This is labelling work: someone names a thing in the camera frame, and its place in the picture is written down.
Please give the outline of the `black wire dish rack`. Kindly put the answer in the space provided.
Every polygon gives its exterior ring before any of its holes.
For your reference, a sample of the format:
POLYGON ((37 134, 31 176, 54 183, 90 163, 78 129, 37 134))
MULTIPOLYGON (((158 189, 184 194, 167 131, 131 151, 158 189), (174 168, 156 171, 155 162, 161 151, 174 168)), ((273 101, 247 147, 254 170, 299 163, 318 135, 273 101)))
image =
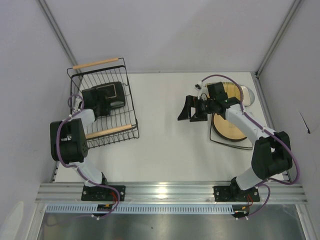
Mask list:
POLYGON ((112 109, 108 116, 95 117, 94 122, 84 128, 90 149, 139 138, 138 120, 124 58, 76 65, 67 69, 67 75, 70 78, 71 94, 82 96, 83 90, 113 82, 120 82, 124 89, 125 106, 112 109))

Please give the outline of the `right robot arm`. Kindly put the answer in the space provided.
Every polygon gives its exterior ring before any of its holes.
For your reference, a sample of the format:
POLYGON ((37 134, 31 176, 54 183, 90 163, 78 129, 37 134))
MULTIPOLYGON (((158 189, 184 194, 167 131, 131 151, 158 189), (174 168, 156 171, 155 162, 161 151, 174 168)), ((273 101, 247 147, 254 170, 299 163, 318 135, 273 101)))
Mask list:
POLYGON ((206 86, 202 97, 188 95, 178 120, 190 122, 207 121, 208 115, 219 115, 235 125, 253 145, 251 166, 241 175, 234 177, 227 187, 219 186, 221 202, 230 198, 241 201, 245 194, 254 190, 263 181, 289 170, 293 166, 290 138, 284 131, 261 125, 250 115, 243 104, 244 94, 238 86, 240 98, 229 97, 222 82, 206 86))

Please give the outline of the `woven fan-shaped plate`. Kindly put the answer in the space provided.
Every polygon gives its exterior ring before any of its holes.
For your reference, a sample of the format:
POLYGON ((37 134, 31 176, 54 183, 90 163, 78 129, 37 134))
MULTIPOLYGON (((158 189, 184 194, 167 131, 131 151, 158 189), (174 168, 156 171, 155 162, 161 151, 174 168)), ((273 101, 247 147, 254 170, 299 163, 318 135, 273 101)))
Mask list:
POLYGON ((241 93, 238 87, 232 82, 222 82, 224 91, 229 98, 235 97, 239 101, 241 100, 241 93))

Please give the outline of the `black square dish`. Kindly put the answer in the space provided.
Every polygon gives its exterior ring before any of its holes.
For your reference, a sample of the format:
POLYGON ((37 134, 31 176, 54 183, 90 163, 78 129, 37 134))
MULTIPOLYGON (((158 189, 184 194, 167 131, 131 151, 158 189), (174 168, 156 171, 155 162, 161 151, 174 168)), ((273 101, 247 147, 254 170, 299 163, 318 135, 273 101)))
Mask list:
POLYGON ((106 90, 108 100, 110 101, 111 110, 122 108, 126 105, 124 88, 119 81, 100 84, 88 89, 106 90))

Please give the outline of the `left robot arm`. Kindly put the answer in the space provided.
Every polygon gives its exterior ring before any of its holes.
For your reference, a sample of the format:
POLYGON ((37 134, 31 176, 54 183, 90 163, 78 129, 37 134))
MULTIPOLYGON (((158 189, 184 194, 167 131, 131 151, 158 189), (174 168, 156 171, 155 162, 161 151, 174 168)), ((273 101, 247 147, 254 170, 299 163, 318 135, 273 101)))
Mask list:
POLYGON ((51 156, 66 169, 74 169, 84 180, 85 187, 110 190, 112 187, 105 175, 88 159, 85 127, 94 122, 94 111, 85 109, 84 99, 79 94, 71 94, 67 103, 72 113, 49 125, 51 156))

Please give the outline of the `white square plate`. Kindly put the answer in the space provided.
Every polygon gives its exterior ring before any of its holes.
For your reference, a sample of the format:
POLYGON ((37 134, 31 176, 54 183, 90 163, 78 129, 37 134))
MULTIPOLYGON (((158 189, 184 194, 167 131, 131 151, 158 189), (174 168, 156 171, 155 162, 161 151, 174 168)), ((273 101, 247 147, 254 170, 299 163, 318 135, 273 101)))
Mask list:
POLYGON ((253 150, 253 145, 251 147, 248 146, 239 146, 239 145, 234 145, 234 144, 229 144, 229 143, 224 143, 220 141, 216 141, 212 139, 212 132, 214 130, 214 125, 213 125, 213 120, 210 123, 210 131, 209 131, 209 140, 215 144, 222 145, 225 147, 233 148, 233 149, 238 149, 238 150, 245 150, 245 151, 252 151, 253 150))

